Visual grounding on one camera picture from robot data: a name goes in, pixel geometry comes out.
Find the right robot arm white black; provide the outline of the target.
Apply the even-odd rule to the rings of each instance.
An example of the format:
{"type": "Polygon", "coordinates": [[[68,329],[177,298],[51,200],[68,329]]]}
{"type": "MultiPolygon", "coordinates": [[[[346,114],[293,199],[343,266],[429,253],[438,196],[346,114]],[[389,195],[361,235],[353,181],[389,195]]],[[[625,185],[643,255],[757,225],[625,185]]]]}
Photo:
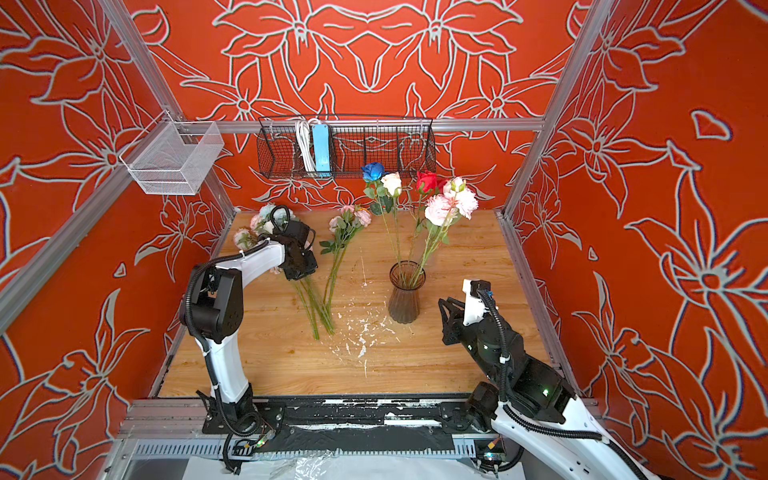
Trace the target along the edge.
{"type": "Polygon", "coordinates": [[[462,346],[485,374],[458,414],[459,429],[493,433],[476,465],[500,472],[528,453],[563,479],[652,479],[592,416],[569,382],[529,355],[521,334],[501,315],[484,280],[463,282],[463,300],[441,299],[445,345],[462,346]]]}

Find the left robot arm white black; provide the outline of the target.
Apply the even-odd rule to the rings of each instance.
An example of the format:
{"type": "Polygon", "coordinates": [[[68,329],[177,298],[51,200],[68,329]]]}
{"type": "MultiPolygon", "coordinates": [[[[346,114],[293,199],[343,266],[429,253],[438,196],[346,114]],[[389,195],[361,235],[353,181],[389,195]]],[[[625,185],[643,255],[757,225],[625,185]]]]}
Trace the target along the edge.
{"type": "Polygon", "coordinates": [[[252,246],[195,268],[184,297],[184,324],[201,350],[211,385],[212,393],[203,398],[225,431],[240,437],[251,436],[264,425],[253,404],[237,339],[245,287],[274,268],[289,281],[301,280],[317,269],[309,250],[312,229],[308,225],[284,205],[272,208],[266,222],[272,230],[259,234],[252,246]]]}

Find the light blue box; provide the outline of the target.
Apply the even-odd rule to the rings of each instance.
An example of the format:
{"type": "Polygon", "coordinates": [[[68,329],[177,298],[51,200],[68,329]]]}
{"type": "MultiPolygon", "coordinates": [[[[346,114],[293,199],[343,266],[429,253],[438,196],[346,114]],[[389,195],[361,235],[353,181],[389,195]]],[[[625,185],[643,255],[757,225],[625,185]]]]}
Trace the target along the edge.
{"type": "Polygon", "coordinates": [[[312,126],[312,138],[315,168],[319,176],[331,175],[330,135],[327,125],[319,123],[312,126]]]}

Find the large pink peony stem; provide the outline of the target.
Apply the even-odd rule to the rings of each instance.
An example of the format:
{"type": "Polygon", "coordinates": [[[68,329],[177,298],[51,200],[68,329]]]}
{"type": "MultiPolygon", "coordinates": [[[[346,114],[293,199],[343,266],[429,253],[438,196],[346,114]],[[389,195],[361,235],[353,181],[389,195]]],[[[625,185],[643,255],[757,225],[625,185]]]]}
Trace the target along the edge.
{"type": "Polygon", "coordinates": [[[423,213],[427,231],[425,247],[409,287],[416,287],[426,277],[426,264],[441,245],[448,243],[450,228],[461,219],[470,220],[478,208],[477,194],[463,177],[453,177],[430,190],[423,213]]]}

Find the brown ribbed glass vase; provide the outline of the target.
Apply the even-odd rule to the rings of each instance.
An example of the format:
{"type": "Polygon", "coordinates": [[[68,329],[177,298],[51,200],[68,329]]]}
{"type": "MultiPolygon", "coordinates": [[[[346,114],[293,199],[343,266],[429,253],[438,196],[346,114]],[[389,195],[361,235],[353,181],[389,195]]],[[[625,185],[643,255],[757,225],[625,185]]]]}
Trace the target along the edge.
{"type": "Polygon", "coordinates": [[[400,324],[413,323],[421,313],[420,289],[426,281],[425,270],[415,261],[402,260],[389,272],[393,290],[387,303],[391,319],[400,324]]]}

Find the white mesh wall basket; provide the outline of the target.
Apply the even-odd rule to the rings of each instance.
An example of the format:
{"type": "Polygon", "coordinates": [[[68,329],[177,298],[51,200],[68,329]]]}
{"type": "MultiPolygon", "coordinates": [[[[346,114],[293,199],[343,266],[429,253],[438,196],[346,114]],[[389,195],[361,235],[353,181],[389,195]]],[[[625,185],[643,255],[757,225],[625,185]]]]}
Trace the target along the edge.
{"type": "Polygon", "coordinates": [[[201,133],[182,133],[173,121],[160,122],[129,147],[119,159],[148,195],[195,195],[223,150],[215,122],[204,122],[201,133]]]}

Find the pink flower bunch right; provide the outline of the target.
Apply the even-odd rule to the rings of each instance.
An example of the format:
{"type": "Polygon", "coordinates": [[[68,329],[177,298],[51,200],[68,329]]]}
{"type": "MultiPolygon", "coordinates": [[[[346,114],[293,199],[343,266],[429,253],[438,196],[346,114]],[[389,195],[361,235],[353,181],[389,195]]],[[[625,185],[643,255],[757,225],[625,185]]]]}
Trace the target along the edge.
{"type": "Polygon", "coordinates": [[[347,205],[340,208],[339,213],[329,221],[330,240],[320,242],[322,254],[331,254],[332,263],[326,281],[323,302],[327,312],[331,311],[332,299],[341,264],[347,248],[354,237],[367,228],[372,221],[368,209],[359,205],[347,205]]]}

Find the blue rose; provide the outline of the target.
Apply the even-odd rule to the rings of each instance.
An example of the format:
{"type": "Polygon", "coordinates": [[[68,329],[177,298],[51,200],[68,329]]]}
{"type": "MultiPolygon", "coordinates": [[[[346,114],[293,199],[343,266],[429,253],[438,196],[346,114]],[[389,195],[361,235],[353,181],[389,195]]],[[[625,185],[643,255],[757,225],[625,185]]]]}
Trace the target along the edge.
{"type": "Polygon", "coordinates": [[[372,201],[370,204],[371,212],[382,219],[395,255],[395,260],[397,261],[394,238],[395,222],[393,215],[390,213],[392,204],[387,198],[387,191],[384,189],[381,182],[381,178],[386,174],[388,173],[385,172],[384,165],[379,162],[364,165],[362,167],[362,178],[365,182],[363,193],[372,201]]]}

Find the cream peach rose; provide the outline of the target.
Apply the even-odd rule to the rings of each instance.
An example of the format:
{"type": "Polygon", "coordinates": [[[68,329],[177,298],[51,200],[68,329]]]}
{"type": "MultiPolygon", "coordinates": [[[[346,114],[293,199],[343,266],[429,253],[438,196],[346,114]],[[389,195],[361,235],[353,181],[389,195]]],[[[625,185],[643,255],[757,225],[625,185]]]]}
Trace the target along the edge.
{"type": "Polygon", "coordinates": [[[381,178],[382,186],[387,191],[387,198],[390,200],[390,203],[392,204],[392,207],[390,208],[390,213],[393,215],[393,219],[395,222],[395,252],[396,252],[396,259],[398,262],[402,260],[402,251],[400,246],[400,239],[399,239],[399,220],[397,217],[397,206],[398,206],[398,199],[402,193],[402,179],[400,177],[400,174],[398,172],[393,172],[384,175],[381,178]]]}

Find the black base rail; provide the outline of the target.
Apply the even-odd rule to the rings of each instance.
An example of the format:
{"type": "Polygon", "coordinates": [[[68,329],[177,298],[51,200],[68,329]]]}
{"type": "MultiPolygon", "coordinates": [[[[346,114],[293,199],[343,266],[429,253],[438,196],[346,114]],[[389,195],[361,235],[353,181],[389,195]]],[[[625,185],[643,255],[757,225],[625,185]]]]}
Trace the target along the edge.
{"type": "Polygon", "coordinates": [[[473,458],[512,449],[468,400],[467,393],[256,398],[261,423],[248,437],[230,434],[208,401],[202,432],[221,436],[238,460],[316,452],[473,458]]]}

